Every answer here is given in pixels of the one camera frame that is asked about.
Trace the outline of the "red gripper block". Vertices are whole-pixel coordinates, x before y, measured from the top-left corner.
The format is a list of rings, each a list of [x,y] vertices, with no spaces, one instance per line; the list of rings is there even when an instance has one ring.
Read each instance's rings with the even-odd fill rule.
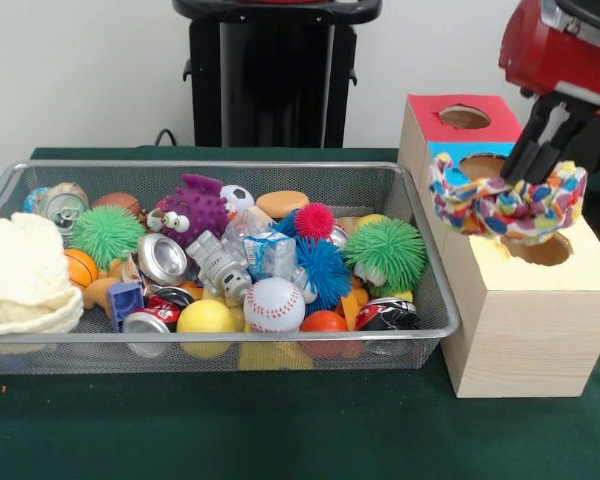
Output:
[[[600,115],[600,1],[522,1],[501,42],[506,80],[539,96],[500,176],[509,184],[544,183],[564,150]],[[592,105],[563,105],[566,117],[546,139],[554,95]]]

